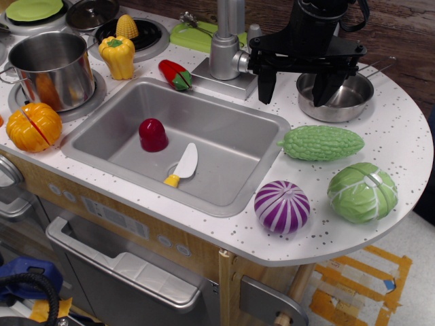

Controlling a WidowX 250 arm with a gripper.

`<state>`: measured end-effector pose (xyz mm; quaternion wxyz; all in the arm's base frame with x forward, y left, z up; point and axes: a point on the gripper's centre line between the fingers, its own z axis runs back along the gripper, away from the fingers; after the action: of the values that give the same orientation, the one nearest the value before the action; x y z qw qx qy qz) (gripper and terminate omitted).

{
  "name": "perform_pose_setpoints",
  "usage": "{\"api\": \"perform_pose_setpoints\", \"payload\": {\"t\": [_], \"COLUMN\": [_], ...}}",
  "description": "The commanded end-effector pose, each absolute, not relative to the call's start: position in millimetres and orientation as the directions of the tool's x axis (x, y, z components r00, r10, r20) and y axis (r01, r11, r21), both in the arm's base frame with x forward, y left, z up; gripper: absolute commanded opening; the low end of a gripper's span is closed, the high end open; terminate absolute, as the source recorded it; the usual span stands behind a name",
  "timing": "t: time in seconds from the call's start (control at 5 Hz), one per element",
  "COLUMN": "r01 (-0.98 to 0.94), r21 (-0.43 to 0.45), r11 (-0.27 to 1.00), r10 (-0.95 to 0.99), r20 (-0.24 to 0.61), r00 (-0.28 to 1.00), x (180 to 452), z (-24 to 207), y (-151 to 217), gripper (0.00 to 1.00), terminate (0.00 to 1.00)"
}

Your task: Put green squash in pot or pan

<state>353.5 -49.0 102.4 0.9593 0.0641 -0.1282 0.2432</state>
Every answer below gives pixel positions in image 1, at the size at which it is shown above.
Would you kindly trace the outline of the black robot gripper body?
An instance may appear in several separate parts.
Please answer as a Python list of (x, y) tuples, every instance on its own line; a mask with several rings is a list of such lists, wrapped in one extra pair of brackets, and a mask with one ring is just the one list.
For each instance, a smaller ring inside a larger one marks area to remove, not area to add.
[(348, 26), (341, 22), (354, 1), (294, 1), (288, 25), (281, 31), (249, 42), (247, 70), (297, 73), (350, 73), (367, 49), (334, 34), (336, 27), (355, 32), (366, 26), (368, 4), (359, 1), (363, 21)]

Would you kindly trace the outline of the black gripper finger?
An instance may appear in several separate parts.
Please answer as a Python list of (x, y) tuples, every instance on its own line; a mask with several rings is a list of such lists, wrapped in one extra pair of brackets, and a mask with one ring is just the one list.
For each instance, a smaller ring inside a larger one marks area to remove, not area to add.
[(345, 79), (346, 75), (343, 73), (316, 74), (312, 88), (314, 107), (325, 105), (343, 85)]
[(264, 69), (258, 75), (258, 99), (264, 104), (269, 104), (273, 97), (277, 71), (275, 69)]

